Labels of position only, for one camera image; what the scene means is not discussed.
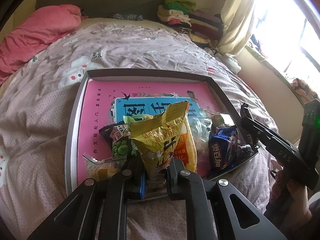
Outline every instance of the screw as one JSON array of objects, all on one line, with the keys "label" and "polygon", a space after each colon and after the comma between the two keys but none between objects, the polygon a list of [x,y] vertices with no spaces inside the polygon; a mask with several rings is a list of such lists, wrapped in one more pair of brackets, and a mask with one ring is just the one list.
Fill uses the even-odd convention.
[{"label": "screw", "polygon": [[130,176],[132,174],[132,171],[131,170],[124,170],[122,171],[122,175],[123,176]]},{"label": "screw", "polygon": [[220,186],[228,186],[229,182],[226,179],[219,179],[218,183],[220,184]]},{"label": "screw", "polygon": [[94,180],[93,180],[93,179],[87,179],[87,180],[84,182],[84,184],[85,184],[86,186],[92,186],[92,185],[94,184]]},{"label": "screw", "polygon": [[182,176],[184,176],[184,177],[187,177],[187,176],[189,176],[189,175],[191,174],[191,172],[188,171],[188,170],[181,170],[181,171],[180,171],[180,174],[181,174]]}]

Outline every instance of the window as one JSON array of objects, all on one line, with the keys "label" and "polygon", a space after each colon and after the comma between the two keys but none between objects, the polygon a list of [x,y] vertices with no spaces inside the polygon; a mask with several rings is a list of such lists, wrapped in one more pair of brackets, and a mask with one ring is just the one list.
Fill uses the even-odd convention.
[{"label": "window", "polygon": [[261,54],[289,81],[320,95],[320,39],[293,0],[256,0],[255,39]]}]

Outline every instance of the floral bedspread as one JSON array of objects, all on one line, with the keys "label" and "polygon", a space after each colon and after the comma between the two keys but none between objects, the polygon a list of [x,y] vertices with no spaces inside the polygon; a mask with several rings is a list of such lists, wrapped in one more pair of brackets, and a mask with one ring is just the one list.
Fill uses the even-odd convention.
[{"label": "floral bedspread", "polygon": [[[0,101],[0,216],[14,234],[30,233],[65,199],[64,153],[73,102],[84,73],[153,68],[211,76],[235,108],[247,102],[277,130],[260,99],[183,34],[161,28],[95,24],[50,45],[25,64]],[[270,154],[263,149],[228,179],[262,212],[269,198]],[[186,239],[183,201],[130,204],[128,239]]]}]

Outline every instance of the curtain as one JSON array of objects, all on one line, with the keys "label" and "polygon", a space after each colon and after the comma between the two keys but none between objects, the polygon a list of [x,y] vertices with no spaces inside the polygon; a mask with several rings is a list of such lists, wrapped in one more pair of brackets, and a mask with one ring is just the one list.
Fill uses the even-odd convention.
[{"label": "curtain", "polygon": [[244,48],[254,28],[254,4],[255,0],[226,0],[221,11],[223,36],[217,45],[220,53],[238,55]]}]

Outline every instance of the dark snack bag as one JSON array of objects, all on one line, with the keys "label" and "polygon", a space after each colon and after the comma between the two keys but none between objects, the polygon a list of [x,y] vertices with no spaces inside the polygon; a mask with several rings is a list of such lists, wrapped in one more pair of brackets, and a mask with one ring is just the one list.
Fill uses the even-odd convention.
[{"label": "dark snack bag", "polygon": [[250,144],[238,145],[237,147],[237,163],[241,163],[250,157],[252,151]]},{"label": "dark snack bag", "polygon": [[107,125],[99,130],[99,133],[108,142],[112,156],[138,155],[138,149],[131,140],[131,133],[127,125],[122,121],[116,124]]},{"label": "dark snack bag", "polygon": [[212,171],[221,171],[236,162],[238,132],[237,126],[219,129],[209,138],[209,160]]}]

